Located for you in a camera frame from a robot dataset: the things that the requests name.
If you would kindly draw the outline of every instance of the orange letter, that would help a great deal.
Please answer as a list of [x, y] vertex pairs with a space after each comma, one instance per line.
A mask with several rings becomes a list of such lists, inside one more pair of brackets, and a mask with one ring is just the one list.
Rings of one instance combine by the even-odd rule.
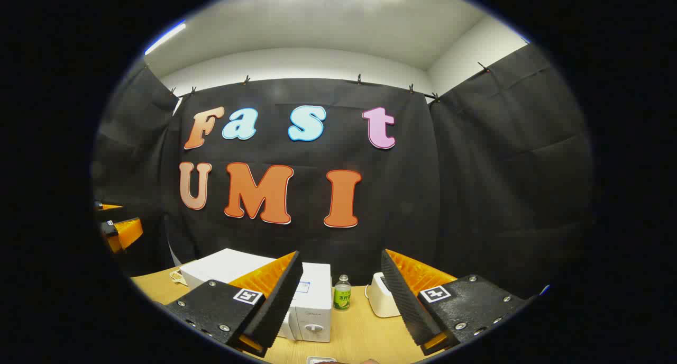
[[212, 116], [221, 118], [224, 113], [225, 109], [222, 106], [197, 113], [195, 116], [193, 116], [195, 123], [193, 124], [193, 130], [190, 131], [188, 142], [184, 144], [184, 150], [195, 149], [196, 147], [200, 147], [201, 145], [205, 144], [203, 132], [205, 132], [205, 135], [209, 135], [211, 130], [214, 128], [214, 122], [216, 121], [212, 118]]
[[241, 198], [247, 215], [253, 219], [265, 200], [266, 207], [261, 212], [263, 221], [271, 224], [289, 224], [292, 221], [287, 214], [287, 183], [294, 176], [292, 167], [270, 166], [258, 186], [247, 164], [231, 163], [225, 170], [230, 174], [230, 195], [223, 213], [237, 219], [244, 217], [240, 208]]
[[355, 171], [337, 169], [327, 172], [327, 179], [332, 183], [332, 204], [324, 224], [332, 228], [352, 228], [358, 224], [358, 218], [353, 215], [355, 185], [362, 176]]
[[193, 172], [193, 163], [186, 161], [179, 164], [181, 171], [181, 181], [179, 183], [179, 191], [181, 192], [181, 200], [184, 201], [186, 207], [191, 210], [201, 210], [207, 203], [207, 175], [211, 171], [211, 164], [198, 163], [198, 197], [190, 195], [190, 173]]

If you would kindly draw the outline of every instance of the pink letter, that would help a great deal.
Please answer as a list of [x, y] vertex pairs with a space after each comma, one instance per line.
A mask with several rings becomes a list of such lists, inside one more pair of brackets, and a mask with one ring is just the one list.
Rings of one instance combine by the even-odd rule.
[[362, 113], [362, 118], [369, 120], [367, 128], [369, 129], [369, 142], [377, 149], [390, 149], [395, 145], [395, 138], [389, 137], [385, 133], [385, 125], [394, 125], [395, 118], [385, 115], [385, 109], [382, 107]]

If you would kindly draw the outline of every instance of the ceiling light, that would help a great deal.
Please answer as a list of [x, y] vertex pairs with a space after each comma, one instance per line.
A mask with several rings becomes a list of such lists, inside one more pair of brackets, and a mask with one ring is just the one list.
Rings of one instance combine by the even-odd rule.
[[175, 26], [174, 28], [171, 29], [171, 31], [165, 33], [162, 37], [160, 37], [160, 39], [158, 39], [158, 40], [155, 42], [155, 44], [153, 44], [152, 46], [150, 46], [150, 48], [148, 48], [147, 50], [145, 50], [145, 54], [148, 54], [148, 53], [152, 52], [152, 51], [155, 50], [155, 48], [157, 48], [160, 44], [162, 44], [162, 43], [164, 43], [165, 41], [171, 39], [172, 36], [174, 36], [175, 34], [177, 34], [177, 33], [181, 32], [181, 31], [183, 31], [184, 29], [186, 29], [186, 22], [181, 22], [181, 24]]

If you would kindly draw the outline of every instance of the black curtain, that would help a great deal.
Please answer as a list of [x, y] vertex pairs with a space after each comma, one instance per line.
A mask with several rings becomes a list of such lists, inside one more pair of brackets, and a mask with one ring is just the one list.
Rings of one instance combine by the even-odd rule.
[[[290, 113], [301, 105], [323, 106], [324, 131], [312, 142], [292, 141], [287, 134]], [[196, 113], [223, 106], [205, 144], [184, 150]], [[394, 116], [387, 135], [396, 138], [388, 150], [368, 139], [362, 113], [383, 107]], [[248, 140], [227, 140], [222, 128], [242, 108], [254, 108], [256, 134]], [[380, 271], [380, 250], [390, 248], [424, 262], [432, 262], [437, 239], [440, 179], [433, 124], [422, 94], [384, 85], [356, 84], [333, 79], [276, 79], [200, 90], [183, 98], [171, 133], [179, 133], [167, 150], [162, 170], [167, 196], [172, 250], [181, 262], [232, 248], [280, 257], [297, 249], [304, 262], [330, 263], [332, 276], [348, 274], [352, 284], [365, 285]], [[179, 197], [179, 162], [212, 165], [207, 202], [191, 210]], [[268, 224], [245, 216], [224, 214], [230, 176], [226, 166], [247, 163], [258, 183], [273, 164], [290, 166], [287, 225]], [[355, 187], [354, 227], [328, 227], [332, 186], [326, 174], [334, 169], [362, 175]], [[198, 174], [191, 177], [191, 193], [198, 193]]]
[[583, 248], [593, 163], [582, 111], [529, 44], [430, 103], [440, 159], [435, 267], [526, 297]]
[[115, 256], [135, 276], [171, 267], [167, 240], [160, 234], [160, 156], [178, 98], [142, 59], [136, 61], [109, 99], [96, 137], [94, 196], [123, 205], [120, 220], [139, 217], [143, 235]]

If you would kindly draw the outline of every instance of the white wall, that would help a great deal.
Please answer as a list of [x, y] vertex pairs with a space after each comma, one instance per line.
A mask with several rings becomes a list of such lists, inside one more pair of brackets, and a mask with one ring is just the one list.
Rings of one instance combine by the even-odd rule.
[[450, 46], [428, 70], [433, 91], [440, 95], [513, 51], [527, 45], [522, 37], [486, 15]]
[[432, 85], [428, 73], [404, 65], [361, 53], [313, 48], [278, 48], [271, 50], [234, 53], [196, 63], [161, 77], [162, 83], [176, 87], [174, 94], [181, 96], [197, 90], [235, 84], [249, 75], [251, 81], [283, 78], [326, 78], [357, 80], [362, 74], [364, 82], [390, 85], [430, 94]]

